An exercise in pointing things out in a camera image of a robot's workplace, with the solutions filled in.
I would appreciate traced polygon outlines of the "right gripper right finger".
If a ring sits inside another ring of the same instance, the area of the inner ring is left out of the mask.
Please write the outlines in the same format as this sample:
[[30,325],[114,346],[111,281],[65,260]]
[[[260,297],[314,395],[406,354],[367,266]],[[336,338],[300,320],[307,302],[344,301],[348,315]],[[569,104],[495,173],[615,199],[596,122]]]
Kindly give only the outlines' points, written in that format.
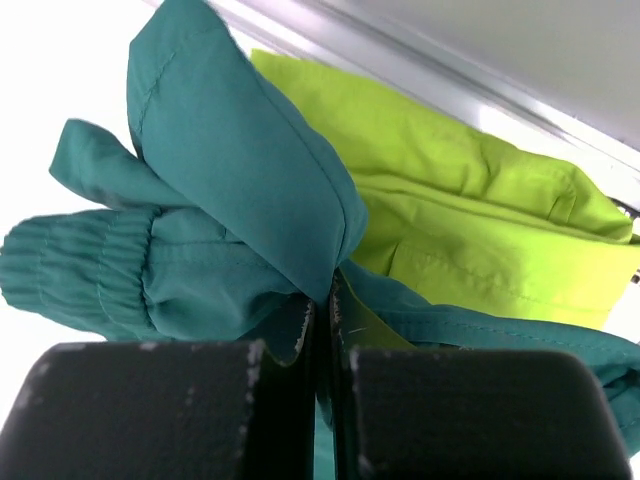
[[330,301],[340,479],[628,479],[602,389],[553,350],[413,348],[343,277]]

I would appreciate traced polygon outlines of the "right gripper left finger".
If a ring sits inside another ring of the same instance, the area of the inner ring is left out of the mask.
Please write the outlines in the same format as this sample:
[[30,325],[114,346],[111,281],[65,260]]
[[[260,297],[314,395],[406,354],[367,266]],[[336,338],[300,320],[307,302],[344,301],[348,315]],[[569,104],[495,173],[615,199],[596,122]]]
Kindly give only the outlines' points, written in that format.
[[5,479],[309,479],[315,306],[232,342],[63,343],[1,432]]

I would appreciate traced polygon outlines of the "teal green shorts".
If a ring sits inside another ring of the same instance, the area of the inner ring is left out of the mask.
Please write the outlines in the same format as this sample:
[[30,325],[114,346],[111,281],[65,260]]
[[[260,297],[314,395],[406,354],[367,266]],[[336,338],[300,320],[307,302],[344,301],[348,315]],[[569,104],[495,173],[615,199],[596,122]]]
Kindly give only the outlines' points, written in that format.
[[[95,208],[34,217],[1,249],[1,291],[17,309],[103,342],[232,342],[289,297],[315,306],[313,475],[336,475],[330,301],[356,230],[321,165],[323,143],[203,1],[165,1],[133,39],[132,147],[78,119],[51,175]],[[593,362],[628,459],[639,451],[639,356]]]

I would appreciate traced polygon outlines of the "lime green shorts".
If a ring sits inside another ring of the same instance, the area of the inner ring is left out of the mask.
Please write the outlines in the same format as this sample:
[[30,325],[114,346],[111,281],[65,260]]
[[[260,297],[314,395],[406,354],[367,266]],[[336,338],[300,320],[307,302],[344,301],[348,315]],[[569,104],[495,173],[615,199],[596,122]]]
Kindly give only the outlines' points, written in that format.
[[354,216],[343,272],[406,341],[635,360],[604,324],[639,263],[631,221],[575,165],[518,149],[373,80],[254,51],[323,143]]

